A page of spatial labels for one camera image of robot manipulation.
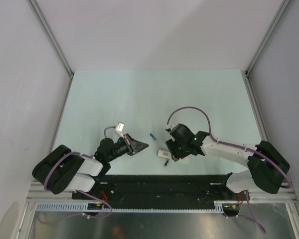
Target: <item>blue object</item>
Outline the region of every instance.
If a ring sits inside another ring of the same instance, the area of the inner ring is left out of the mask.
[[[150,133],[150,136],[151,136],[154,140],[156,140],[156,137],[155,137],[152,133]]]

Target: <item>purple cable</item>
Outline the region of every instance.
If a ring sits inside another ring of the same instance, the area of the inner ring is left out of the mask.
[[[55,220],[55,221],[52,221],[52,222],[44,222],[44,221],[42,221],[42,220],[40,219],[40,216],[39,216],[39,215],[40,215],[40,214],[38,214],[38,215],[36,216],[36,219],[38,220],[38,222],[40,222],[41,224],[44,224],[44,225],[52,225],[52,224],[55,224],[55,223],[60,223],[61,221],[66,220],[66,219],[68,219],[68,218],[76,217],[76,216],[82,215],[82,213],[73,213],[73,214],[68,215],[68,216],[66,216],[66,217],[64,217],[64,218],[61,218],[61,219],[59,219],[59,220]]]
[[[84,153],[75,152],[75,151],[74,151],[74,152],[70,152],[70,153],[65,154],[62,158],[60,158],[59,161],[56,162],[56,164],[51,168],[50,172],[49,172],[48,175],[46,176],[46,179],[45,179],[44,184],[43,184],[43,187],[44,187],[44,190],[45,190],[45,191],[48,191],[48,189],[47,189],[47,184],[48,184],[48,181],[49,181],[51,175],[52,175],[53,172],[55,171],[55,169],[56,169],[56,168],[57,168],[57,167],[58,167],[58,166],[59,166],[59,165],[60,165],[60,164],[61,164],[61,163],[68,157],[68,156],[70,156],[70,155],[82,155],[82,156],[84,156],[84,157],[86,157],[86,158],[95,159],[93,156],[86,155],[86,154],[84,154]],[[97,197],[94,197],[94,196],[92,196],[92,195],[90,195],[90,194],[88,194],[88,193],[86,193],[86,192],[83,192],[83,191],[81,191],[81,190],[78,190],[77,192],[80,192],[80,193],[82,193],[82,194],[84,194],[84,195],[86,195],[86,196],[88,196],[88,197],[90,197],[90,198],[92,198],[92,199],[94,199],[94,200],[98,200],[98,201],[102,202],[103,204],[105,204],[106,206],[108,206],[109,209],[110,209],[110,212],[109,212],[108,214],[106,214],[106,215],[104,215],[104,216],[100,216],[100,217],[97,217],[97,216],[91,216],[91,215],[86,215],[86,214],[85,214],[85,216],[87,216],[88,218],[106,218],[106,217],[108,217],[108,216],[112,213],[113,209],[112,209],[111,205],[108,204],[107,202],[105,202],[105,201],[103,201],[102,199],[99,199],[99,198],[97,198]],[[71,214],[71,215],[69,215],[69,216],[67,216],[67,217],[65,217],[65,218],[62,218],[62,219],[59,219],[59,220],[56,220],[56,221],[53,221],[53,222],[48,222],[48,223],[41,221],[41,219],[39,218],[39,215],[37,216],[37,219],[38,219],[38,221],[39,221],[40,223],[49,225],[49,224],[54,224],[54,223],[61,222],[61,221],[65,220],[65,219],[67,219],[67,218],[71,218],[71,217],[78,216],[78,215],[82,215],[82,213],[74,213],[74,214]]]
[[[197,107],[193,107],[193,106],[185,106],[185,107],[181,107],[181,108],[178,108],[176,109],[173,113],[171,113],[171,115],[169,116],[168,120],[167,120],[167,124],[169,124],[169,121],[171,119],[171,117],[178,111],[180,110],[183,110],[183,109],[194,109],[194,110],[198,110],[200,112],[202,112],[206,119],[207,119],[207,122],[208,122],[208,130],[209,130],[209,134],[210,134],[210,137],[212,138],[213,141],[217,142],[217,139],[213,136],[212,132],[211,132],[211,123],[210,123],[210,119],[208,117],[208,115],[203,111],[201,110],[200,108],[197,108]],[[227,146],[231,146],[231,147],[235,147],[235,148],[239,148],[239,149],[243,149],[243,150],[246,150],[246,151],[249,151],[249,152],[252,152],[252,153],[255,153],[259,156],[261,156],[262,158],[264,158],[265,160],[267,160],[272,166],[274,166],[282,175],[283,177],[287,180],[288,182],[288,188],[291,188],[293,187],[293,183],[290,179],[290,177],[288,177],[285,172],[280,168],[278,167],[271,159],[269,159],[267,156],[263,155],[262,153],[258,152],[258,151],[255,151],[251,148],[245,148],[244,146],[241,146],[241,145],[238,145],[238,144],[234,144],[234,143],[228,143],[228,142],[224,142],[224,141],[218,141],[218,143],[220,144],[223,144],[223,145],[227,145]]]
[[[258,151],[255,151],[251,148],[245,148],[241,145],[238,145],[238,144],[234,144],[234,143],[228,143],[228,142],[224,142],[224,141],[217,141],[217,139],[213,136],[212,132],[211,132],[211,123],[210,123],[210,119],[208,117],[208,115],[205,113],[205,111],[201,110],[200,108],[197,108],[197,107],[193,107],[193,106],[184,106],[184,107],[181,107],[181,108],[178,108],[176,109],[175,111],[173,111],[173,113],[171,113],[171,115],[169,116],[168,120],[167,120],[167,125],[169,124],[169,121],[171,119],[171,117],[178,111],[180,110],[183,110],[183,109],[194,109],[194,110],[197,110],[197,111],[200,111],[201,113],[203,113],[207,119],[207,122],[208,122],[208,131],[209,131],[209,134],[210,134],[210,137],[212,138],[213,141],[215,142],[218,142],[220,144],[223,144],[223,145],[227,145],[227,146],[231,146],[231,147],[235,147],[235,148],[239,148],[239,149],[243,149],[243,150],[246,150],[246,151],[249,151],[249,152],[252,152],[252,153],[255,153],[257,155],[259,155],[260,157],[264,158],[265,160],[267,160],[272,166],[274,166],[282,175],[283,177],[287,180],[288,182],[288,188],[291,188],[293,187],[293,183],[290,179],[290,177],[288,177],[285,172],[280,168],[278,167],[278,165],[276,165],[271,159],[269,159],[267,156],[263,155],[262,153],[258,152]],[[238,216],[240,218],[246,218],[248,220],[251,220],[253,222],[256,223],[256,225],[259,227],[259,229],[261,230],[262,233],[266,233],[266,230],[264,229],[264,227],[259,223],[259,221],[256,219],[254,213],[253,213],[253,210],[251,208],[251,205],[250,205],[250,196],[249,196],[249,192],[247,191],[247,204],[248,204],[248,208],[250,210],[250,213],[251,215],[253,216],[253,218],[251,217],[248,217],[248,216]]]
[[[105,137],[105,138],[107,138],[107,136],[106,136],[106,131],[107,131],[108,129],[110,129],[110,128],[115,128],[115,126],[109,126],[109,127],[106,127],[106,128],[104,129],[104,137]]]
[[[248,204],[248,208],[249,208],[249,211],[250,211],[250,213],[251,213],[251,215],[253,216],[252,218],[251,217],[249,217],[249,216],[245,216],[245,215],[237,215],[237,216],[227,216],[226,215],[226,213],[224,213],[224,216],[226,217],[226,218],[245,218],[245,219],[248,219],[248,220],[250,220],[250,221],[252,221],[252,222],[254,222],[257,226],[258,226],[258,228],[260,229],[260,231],[262,232],[262,233],[266,233],[266,230],[264,229],[264,227],[259,223],[259,221],[256,219],[256,217],[255,217],[255,215],[254,215],[254,213],[253,213],[253,210],[252,210],[252,208],[251,208],[251,205],[250,205],[250,202],[249,202],[249,200],[250,200],[250,197],[249,197],[249,192],[248,191],[246,191],[246,198],[247,198],[247,204]]]

